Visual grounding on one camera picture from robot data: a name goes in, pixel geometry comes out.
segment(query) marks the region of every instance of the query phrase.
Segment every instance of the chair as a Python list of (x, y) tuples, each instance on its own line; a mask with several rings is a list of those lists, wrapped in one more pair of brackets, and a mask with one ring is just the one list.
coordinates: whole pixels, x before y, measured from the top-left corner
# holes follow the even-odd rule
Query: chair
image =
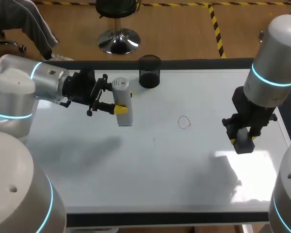
[[(0, 39), (5, 39), (5, 33), (3, 31), (0, 31)], [(25, 55), (27, 48), (24, 45), (19, 45), (15, 41), (9, 41), (9, 40), (2, 40), (0, 41), (0, 45), (13, 45), (18, 48), (18, 51), (21, 53), (21, 55)]]
[(109, 54), (128, 54), (140, 45), (139, 35), (121, 27), (121, 18), (139, 11), (141, 0), (96, 0), (96, 10), (100, 18), (114, 18), (114, 30), (104, 32), (98, 39), (98, 46)]

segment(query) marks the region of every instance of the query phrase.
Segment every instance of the black stool seat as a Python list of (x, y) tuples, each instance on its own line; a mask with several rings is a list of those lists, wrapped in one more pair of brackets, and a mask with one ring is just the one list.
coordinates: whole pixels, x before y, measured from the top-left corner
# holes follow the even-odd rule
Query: black stool seat
[(96, 0), (97, 12), (107, 18), (124, 18), (135, 13), (136, 0)]

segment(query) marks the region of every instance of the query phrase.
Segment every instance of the chrome stool base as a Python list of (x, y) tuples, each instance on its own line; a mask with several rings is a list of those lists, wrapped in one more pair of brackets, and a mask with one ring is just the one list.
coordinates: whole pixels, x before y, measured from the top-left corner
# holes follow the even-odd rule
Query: chrome stool base
[(104, 32), (98, 39), (99, 48), (109, 54), (128, 54), (140, 46), (139, 35), (130, 29), (122, 28), (119, 34), (114, 30)]

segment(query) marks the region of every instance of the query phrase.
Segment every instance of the bar stool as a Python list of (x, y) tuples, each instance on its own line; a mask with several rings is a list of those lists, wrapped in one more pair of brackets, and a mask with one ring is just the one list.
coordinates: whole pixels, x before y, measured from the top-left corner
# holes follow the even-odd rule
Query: bar stool
[(99, 48), (109, 54), (128, 54), (140, 46), (139, 35), (121, 27), (121, 18), (132, 15), (140, 8), (141, 0), (97, 0), (96, 10), (100, 18), (114, 18), (114, 30), (104, 32), (98, 39)]

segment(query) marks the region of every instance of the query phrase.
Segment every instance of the red circle drawing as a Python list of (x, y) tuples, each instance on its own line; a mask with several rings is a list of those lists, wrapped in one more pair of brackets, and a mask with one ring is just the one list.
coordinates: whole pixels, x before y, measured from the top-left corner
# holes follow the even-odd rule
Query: red circle drawing
[[(180, 126), (180, 119), (182, 118), (182, 117), (185, 117), (185, 118), (187, 118), (187, 120), (189, 121), (189, 125), (188, 126), (186, 126), (186, 127), (181, 127)], [(179, 127), (180, 127), (180, 129), (186, 129), (186, 128), (189, 128), (190, 126), (191, 126), (191, 122), (190, 122), (190, 119), (188, 119), (188, 117), (187, 116), (185, 116), (185, 115), (182, 115), (182, 116), (180, 116), (179, 117), (179, 120), (178, 120), (178, 125), (179, 125)]]

